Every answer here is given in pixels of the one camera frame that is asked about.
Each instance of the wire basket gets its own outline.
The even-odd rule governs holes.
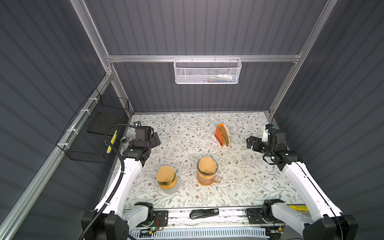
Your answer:
[[[177,84],[236,84],[240,76],[239,58],[175,58]]]
[[[72,129],[66,128],[62,133],[63,136],[70,132],[66,141],[57,142],[56,145],[71,160],[99,163],[113,161],[116,154],[108,149],[104,133],[111,125],[128,123],[128,109],[128,99],[99,95],[93,99],[88,109],[80,110],[84,113],[76,126]],[[125,129],[125,126],[119,126],[112,128],[108,133],[110,141],[115,139],[116,148],[119,148]]]

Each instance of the slotted plastic strip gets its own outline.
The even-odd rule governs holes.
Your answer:
[[[239,81],[239,58],[193,60],[175,58],[175,82],[177,84],[236,84]]]
[[[153,233],[150,237],[139,237],[139,229],[130,233],[135,239],[199,239],[199,238],[235,238],[269,239],[265,229],[258,227],[226,227],[226,228],[176,228],[164,229]]]

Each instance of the white mesh basket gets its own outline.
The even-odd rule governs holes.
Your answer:
[[[240,76],[239,58],[175,58],[177,84],[236,84]]]

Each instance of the black wire basket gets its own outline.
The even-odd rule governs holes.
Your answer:
[[[105,131],[115,124],[128,123],[128,99],[99,94],[73,129],[67,128],[61,137],[69,136],[65,143],[56,145],[74,161],[108,163],[115,159],[116,153],[105,142]],[[112,128],[108,132],[110,141],[114,139],[114,146],[119,148],[120,139],[124,137],[126,126]]]

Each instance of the orange coffee filter box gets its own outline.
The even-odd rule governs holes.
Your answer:
[[[217,126],[215,138],[222,147],[224,147],[224,145],[227,147],[229,146],[229,130],[226,125],[222,123]]]

